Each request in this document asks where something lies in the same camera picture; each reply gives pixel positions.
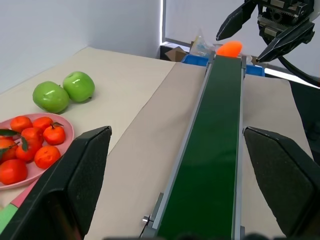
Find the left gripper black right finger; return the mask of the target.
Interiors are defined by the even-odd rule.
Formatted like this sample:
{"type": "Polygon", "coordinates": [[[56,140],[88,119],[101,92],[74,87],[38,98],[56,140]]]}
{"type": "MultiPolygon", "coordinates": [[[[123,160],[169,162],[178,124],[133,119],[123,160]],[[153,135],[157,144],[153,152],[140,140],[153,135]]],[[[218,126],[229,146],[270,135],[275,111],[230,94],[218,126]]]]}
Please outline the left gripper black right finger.
{"type": "Polygon", "coordinates": [[[320,166],[291,138],[247,127],[255,178],[286,237],[320,237],[320,166]]]}

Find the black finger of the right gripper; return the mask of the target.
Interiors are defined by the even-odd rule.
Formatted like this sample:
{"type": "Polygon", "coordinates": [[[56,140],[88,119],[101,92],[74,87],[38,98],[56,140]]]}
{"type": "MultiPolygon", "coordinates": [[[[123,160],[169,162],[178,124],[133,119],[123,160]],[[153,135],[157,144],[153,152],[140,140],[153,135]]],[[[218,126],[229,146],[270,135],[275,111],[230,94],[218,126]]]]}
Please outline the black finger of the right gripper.
{"type": "Polygon", "coordinates": [[[262,39],[267,47],[256,58],[259,63],[271,62],[290,53],[300,44],[308,44],[314,37],[315,24],[311,21],[302,21],[296,26],[291,26],[282,31],[275,37],[265,33],[265,27],[262,30],[262,39]]]}
{"type": "Polygon", "coordinates": [[[246,23],[256,8],[255,0],[245,0],[244,3],[234,10],[220,26],[216,40],[228,39],[236,34],[246,23]]]}

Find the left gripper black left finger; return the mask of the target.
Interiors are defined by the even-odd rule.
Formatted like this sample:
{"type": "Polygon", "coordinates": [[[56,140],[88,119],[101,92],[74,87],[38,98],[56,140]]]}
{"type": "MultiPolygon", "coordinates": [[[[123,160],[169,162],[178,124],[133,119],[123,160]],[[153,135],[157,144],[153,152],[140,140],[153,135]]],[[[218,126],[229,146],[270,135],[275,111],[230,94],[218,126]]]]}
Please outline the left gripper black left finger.
{"type": "Polygon", "coordinates": [[[82,133],[47,169],[0,240],[84,240],[102,189],[110,126],[82,133]]]}

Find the orange toy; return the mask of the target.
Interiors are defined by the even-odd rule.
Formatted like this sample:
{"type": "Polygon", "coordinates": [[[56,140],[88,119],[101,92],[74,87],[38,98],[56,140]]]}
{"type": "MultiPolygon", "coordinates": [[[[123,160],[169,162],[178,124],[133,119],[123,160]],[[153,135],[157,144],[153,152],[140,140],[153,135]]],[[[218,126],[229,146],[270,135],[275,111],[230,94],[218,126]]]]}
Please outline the orange toy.
{"type": "Polygon", "coordinates": [[[242,51],[242,43],[240,41],[229,41],[220,46],[216,54],[218,56],[236,58],[242,51]]]}

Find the green conveyor belt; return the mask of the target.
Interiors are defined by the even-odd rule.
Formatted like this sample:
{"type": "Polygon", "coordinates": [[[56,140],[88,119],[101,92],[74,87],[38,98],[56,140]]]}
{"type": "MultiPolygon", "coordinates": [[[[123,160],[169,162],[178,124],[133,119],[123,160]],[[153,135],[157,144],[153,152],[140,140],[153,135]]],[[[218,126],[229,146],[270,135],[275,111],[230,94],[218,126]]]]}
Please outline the green conveyor belt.
{"type": "Polygon", "coordinates": [[[245,57],[207,72],[164,193],[139,240],[240,240],[245,57]]]}

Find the clear plastic bag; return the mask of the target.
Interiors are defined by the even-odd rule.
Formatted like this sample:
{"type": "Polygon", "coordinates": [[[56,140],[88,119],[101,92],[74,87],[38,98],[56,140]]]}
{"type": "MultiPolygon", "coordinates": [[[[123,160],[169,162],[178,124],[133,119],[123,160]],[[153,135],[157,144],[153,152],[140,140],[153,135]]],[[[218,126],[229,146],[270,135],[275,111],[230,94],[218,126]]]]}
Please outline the clear plastic bag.
{"type": "Polygon", "coordinates": [[[189,53],[194,56],[209,58],[210,55],[215,51],[215,46],[212,44],[208,44],[205,41],[203,31],[201,28],[199,28],[189,53]]]}

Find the pink and green mat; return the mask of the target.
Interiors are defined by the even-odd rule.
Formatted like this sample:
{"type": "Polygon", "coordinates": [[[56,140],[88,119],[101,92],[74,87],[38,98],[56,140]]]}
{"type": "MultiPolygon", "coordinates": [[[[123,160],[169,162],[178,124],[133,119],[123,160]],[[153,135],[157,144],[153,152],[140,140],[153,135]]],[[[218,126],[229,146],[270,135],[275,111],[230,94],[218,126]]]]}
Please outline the pink and green mat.
{"type": "Polygon", "coordinates": [[[21,194],[19,194],[14,200],[12,200],[5,208],[0,210],[0,234],[6,228],[15,213],[18,211],[19,207],[22,205],[36,183],[37,180],[35,180],[21,194]]]}

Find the orange tangerine with leaf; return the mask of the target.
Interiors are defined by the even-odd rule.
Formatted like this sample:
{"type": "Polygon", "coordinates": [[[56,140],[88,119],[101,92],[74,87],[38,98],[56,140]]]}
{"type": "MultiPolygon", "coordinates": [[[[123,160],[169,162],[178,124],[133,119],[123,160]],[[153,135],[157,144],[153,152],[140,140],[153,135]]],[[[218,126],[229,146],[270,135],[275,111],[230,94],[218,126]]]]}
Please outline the orange tangerine with leaf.
{"type": "Polygon", "coordinates": [[[0,139],[0,164],[16,158],[18,143],[10,139],[0,139]]]}
{"type": "Polygon", "coordinates": [[[53,122],[43,131],[43,138],[49,145],[60,145],[66,140],[66,133],[61,123],[53,122]]]}
{"type": "Polygon", "coordinates": [[[26,139],[25,137],[21,137],[21,142],[21,145],[15,150],[16,158],[26,163],[32,162],[37,151],[43,147],[42,142],[36,139],[26,139]]]}

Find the blue plastic bin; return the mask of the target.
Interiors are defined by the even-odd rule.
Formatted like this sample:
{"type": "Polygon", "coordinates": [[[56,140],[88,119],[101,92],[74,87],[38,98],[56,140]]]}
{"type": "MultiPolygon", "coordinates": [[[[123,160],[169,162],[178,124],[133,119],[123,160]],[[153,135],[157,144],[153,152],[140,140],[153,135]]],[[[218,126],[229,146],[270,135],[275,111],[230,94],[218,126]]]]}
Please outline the blue plastic bin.
{"type": "MultiPolygon", "coordinates": [[[[202,56],[196,56],[196,55],[187,54],[182,59],[181,62],[184,63],[184,64],[206,67],[208,62],[209,62],[209,59],[206,58],[206,57],[202,57],[202,56]]],[[[253,76],[264,77],[265,76],[265,70],[261,66],[247,64],[246,65],[246,74],[253,75],[253,76]]]]}

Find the pink plate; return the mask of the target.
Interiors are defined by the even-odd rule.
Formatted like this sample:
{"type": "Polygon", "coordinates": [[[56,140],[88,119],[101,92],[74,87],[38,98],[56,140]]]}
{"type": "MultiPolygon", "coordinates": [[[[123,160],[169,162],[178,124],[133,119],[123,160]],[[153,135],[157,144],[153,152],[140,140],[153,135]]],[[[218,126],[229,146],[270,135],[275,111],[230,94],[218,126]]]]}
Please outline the pink plate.
{"type": "MultiPolygon", "coordinates": [[[[32,122],[40,117],[49,117],[53,121],[58,122],[63,125],[66,139],[62,144],[57,145],[56,147],[59,149],[59,152],[61,156],[65,154],[67,149],[69,148],[70,144],[74,140],[75,132],[72,124],[65,119],[63,116],[53,113],[31,113],[31,114],[25,114],[26,117],[28,117],[32,122]]],[[[41,175],[46,171],[45,169],[37,167],[37,165],[32,161],[26,164],[28,175],[27,178],[23,181],[5,185],[2,182],[0,182],[0,191],[8,190],[8,189],[15,189],[19,187],[23,187],[26,185],[31,184],[35,180],[41,177],[41,175]]]]}

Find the brown cardboard box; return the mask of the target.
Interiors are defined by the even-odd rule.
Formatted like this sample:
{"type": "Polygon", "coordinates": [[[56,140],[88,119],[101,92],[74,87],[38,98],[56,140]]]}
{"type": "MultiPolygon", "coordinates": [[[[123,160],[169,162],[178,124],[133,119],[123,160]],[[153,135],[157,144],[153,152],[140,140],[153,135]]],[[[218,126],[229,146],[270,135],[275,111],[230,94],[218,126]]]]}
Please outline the brown cardboard box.
{"type": "Polygon", "coordinates": [[[181,63],[189,53],[184,51],[180,46],[171,48],[164,55],[171,61],[181,63]]]}

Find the black equipment block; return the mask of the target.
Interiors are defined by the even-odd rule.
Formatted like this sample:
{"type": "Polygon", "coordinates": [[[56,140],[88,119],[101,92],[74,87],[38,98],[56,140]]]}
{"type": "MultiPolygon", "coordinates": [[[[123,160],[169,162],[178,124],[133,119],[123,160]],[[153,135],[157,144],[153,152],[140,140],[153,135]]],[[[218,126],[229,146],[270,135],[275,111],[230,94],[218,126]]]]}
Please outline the black equipment block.
{"type": "Polygon", "coordinates": [[[320,89],[294,81],[290,86],[313,159],[320,165],[320,89]]]}

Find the green apple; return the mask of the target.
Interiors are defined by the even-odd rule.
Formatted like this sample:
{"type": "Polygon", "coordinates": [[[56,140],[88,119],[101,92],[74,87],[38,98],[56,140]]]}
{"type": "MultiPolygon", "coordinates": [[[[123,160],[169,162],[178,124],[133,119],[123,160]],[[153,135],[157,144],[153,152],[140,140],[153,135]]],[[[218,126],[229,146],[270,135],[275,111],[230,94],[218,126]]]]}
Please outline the green apple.
{"type": "Polygon", "coordinates": [[[38,84],[32,93],[32,99],[39,108],[54,114],[63,112],[70,103],[68,93],[52,81],[38,84]]]}
{"type": "Polygon", "coordinates": [[[70,99],[76,103],[90,99],[95,92],[94,81],[89,75],[81,71],[75,71],[66,76],[62,86],[70,99]]]}

